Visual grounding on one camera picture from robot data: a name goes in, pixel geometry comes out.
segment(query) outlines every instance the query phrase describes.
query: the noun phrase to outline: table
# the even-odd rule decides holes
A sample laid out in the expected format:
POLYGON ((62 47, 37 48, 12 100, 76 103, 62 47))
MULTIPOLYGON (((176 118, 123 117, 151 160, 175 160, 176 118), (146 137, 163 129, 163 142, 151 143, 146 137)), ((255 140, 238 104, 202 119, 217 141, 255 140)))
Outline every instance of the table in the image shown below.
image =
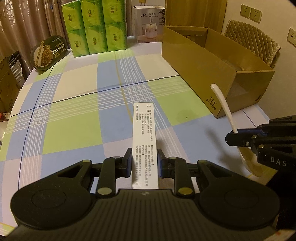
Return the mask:
MULTIPOLYGON (((157 148, 166 156, 192 163, 206 159, 250 174, 236 147, 225 143, 231 131, 227 118, 212 116, 161 57, 161 43, 129 46, 79 58, 69 51, 43 74, 32 71, 13 107, 0 152, 1 233, 16 226, 9 207, 19 188, 83 159, 101 163, 123 156, 132 146, 135 102, 154 102, 157 148)), ((268 118, 254 105, 234 113, 234 120, 239 128, 253 128, 268 118)), ((116 184, 131 188, 131 178, 116 184)), ((162 180, 160 187, 172 188, 173 180, 162 180)))

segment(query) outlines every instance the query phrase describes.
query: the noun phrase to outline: green tissue pack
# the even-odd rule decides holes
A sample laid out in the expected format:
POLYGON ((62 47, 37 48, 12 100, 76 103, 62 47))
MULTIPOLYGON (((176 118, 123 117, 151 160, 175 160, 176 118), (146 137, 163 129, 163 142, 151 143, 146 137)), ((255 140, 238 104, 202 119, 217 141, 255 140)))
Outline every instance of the green tissue pack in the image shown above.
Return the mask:
POLYGON ((80 0, 62 5, 67 32, 84 28, 80 0))
POLYGON ((90 54, 108 51, 105 25, 85 29, 90 54))
POLYGON ((102 5, 105 24, 125 22, 124 0, 102 0, 102 5))
POLYGON ((74 57, 89 55, 84 28, 69 32, 68 37, 74 57))
POLYGON ((81 0, 81 10, 85 28, 105 24, 102 0, 81 0))
POLYGON ((109 51, 126 49, 126 23, 106 24, 106 38, 109 51))

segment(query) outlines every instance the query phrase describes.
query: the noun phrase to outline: white spoon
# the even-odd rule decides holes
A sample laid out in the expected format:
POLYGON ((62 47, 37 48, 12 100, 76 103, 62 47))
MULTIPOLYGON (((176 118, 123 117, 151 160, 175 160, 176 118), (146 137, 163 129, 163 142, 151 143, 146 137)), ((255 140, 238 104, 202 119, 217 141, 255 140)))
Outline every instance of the white spoon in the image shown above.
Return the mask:
MULTIPOLYGON (((238 133, 237 128, 234 125, 230 109, 221 90, 216 84, 211 84, 211 89, 214 91, 215 95, 220 101, 222 108, 230 122, 233 132, 238 133)), ((248 171, 257 177, 261 177, 263 174, 263 170, 261 164, 257 162, 257 156, 248 147, 237 147, 237 150, 239 152, 243 164, 248 169, 248 171)))

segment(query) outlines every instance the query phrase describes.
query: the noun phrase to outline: brown quilted fabric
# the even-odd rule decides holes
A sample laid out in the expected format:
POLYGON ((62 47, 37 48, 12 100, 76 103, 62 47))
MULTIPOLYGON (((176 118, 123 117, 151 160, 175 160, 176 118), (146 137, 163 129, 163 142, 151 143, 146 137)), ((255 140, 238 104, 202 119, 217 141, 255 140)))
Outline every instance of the brown quilted fabric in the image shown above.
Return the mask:
POLYGON ((224 35, 251 50, 270 67, 274 67, 275 56, 281 47, 260 29, 247 23, 230 20, 224 35))

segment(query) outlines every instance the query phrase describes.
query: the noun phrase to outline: wall switch plate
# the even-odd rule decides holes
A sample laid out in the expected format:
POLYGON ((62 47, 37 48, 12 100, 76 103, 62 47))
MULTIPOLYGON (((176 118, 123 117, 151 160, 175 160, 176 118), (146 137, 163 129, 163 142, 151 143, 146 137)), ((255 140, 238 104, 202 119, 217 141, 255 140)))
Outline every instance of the wall switch plate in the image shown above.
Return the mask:
POLYGON ((291 44, 293 44, 296 47, 296 31, 290 28, 287 41, 289 41, 291 44))
POLYGON ((261 11, 255 9, 255 8, 252 8, 251 9, 250 19, 252 19, 253 21, 255 21, 257 23, 260 23, 261 16, 262 16, 262 12, 261 11))
POLYGON ((241 7, 241 16, 250 18, 251 8, 249 6, 243 5, 241 7))

